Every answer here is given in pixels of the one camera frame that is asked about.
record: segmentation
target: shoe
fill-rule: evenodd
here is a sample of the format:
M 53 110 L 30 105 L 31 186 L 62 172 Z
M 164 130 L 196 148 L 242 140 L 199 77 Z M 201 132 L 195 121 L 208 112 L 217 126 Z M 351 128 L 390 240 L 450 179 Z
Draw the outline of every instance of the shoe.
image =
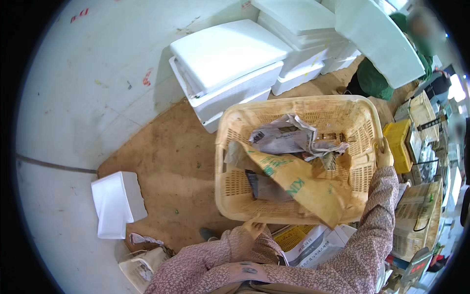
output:
M 208 228 L 201 228 L 199 229 L 199 234 L 201 235 L 201 237 L 204 239 L 204 241 L 213 241 L 213 240 L 218 240 L 219 238 L 217 238 L 215 236 L 215 233 L 214 231 L 212 231 L 211 229 L 208 229 Z
M 340 95 L 343 95 L 346 92 L 346 87 L 345 86 L 339 86 L 336 88 L 336 92 Z

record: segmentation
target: person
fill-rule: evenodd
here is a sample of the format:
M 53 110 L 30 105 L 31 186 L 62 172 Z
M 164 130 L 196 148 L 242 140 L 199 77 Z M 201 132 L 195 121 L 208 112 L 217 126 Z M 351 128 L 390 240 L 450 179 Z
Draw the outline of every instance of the person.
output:
M 145 294 L 374 293 L 380 266 L 392 250 L 398 194 L 386 139 L 376 162 L 361 226 L 317 269 L 279 265 L 281 249 L 258 215 L 220 240 L 181 249 L 158 267 Z
M 434 49 L 442 43 L 441 37 L 445 36 L 436 17 L 427 8 L 415 8 L 409 16 L 401 13 L 389 16 L 417 49 L 416 54 L 424 67 L 424 75 L 419 79 L 429 80 L 432 75 Z M 337 92 L 364 97 L 373 96 L 389 101 L 393 95 L 393 88 L 372 62 L 364 58 L 348 86 L 339 87 Z

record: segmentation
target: green cloth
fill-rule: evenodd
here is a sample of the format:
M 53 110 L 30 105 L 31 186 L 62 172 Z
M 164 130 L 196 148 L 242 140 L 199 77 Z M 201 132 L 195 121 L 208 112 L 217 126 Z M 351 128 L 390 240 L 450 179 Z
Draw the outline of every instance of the green cloth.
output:
M 401 13 L 394 13 L 390 18 L 397 24 L 402 32 L 407 32 L 407 17 Z M 421 63 L 424 66 L 425 74 L 420 77 L 422 80 L 429 80 L 432 75 L 432 56 L 424 56 L 417 52 Z M 372 62 L 364 58 L 357 69 L 357 79 L 361 89 L 367 94 L 389 101 L 393 95 L 393 88 L 387 83 L 385 77 L 379 73 Z

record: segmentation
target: left hand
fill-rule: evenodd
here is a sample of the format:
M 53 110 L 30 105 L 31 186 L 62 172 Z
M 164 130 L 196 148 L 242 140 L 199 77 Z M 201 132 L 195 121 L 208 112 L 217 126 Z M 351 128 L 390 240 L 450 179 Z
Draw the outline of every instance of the left hand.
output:
M 258 238 L 258 236 L 263 232 L 266 227 L 265 223 L 256 222 L 256 220 L 259 218 L 259 215 L 260 214 L 258 212 L 253 218 L 246 221 L 242 225 L 242 228 L 245 228 L 250 233 L 251 237 L 253 237 L 253 240 Z

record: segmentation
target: red marking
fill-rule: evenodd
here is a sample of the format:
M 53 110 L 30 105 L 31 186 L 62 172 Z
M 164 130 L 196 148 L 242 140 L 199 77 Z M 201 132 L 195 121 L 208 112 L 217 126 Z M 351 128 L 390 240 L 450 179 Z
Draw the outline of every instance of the red marking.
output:
M 242 4 L 242 9 L 246 9 L 251 6 L 251 0 L 246 1 L 245 3 Z
M 149 82 L 149 77 L 150 77 L 150 74 L 152 73 L 152 70 L 153 68 L 149 68 L 149 70 L 147 71 L 147 73 L 145 74 L 145 78 L 144 80 L 142 81 L 142 84 L 144 84 L 144 86 L 150 86 L 150 82 Z
M 89 10 L 89 8 L 83 9 L 82 11 L 80 11 L 80 14 L 78 16 L 72 16 L 72 19 L 70 20 L 70 23 L 73 23 L 77 19 L 77 17 L 82 17 L 82 16 L 88 15 L 88 10 Z
M 85 16 L 88 14 L 88 8 L 87 9 L 84 9 L 80 12 L 80 16 Z

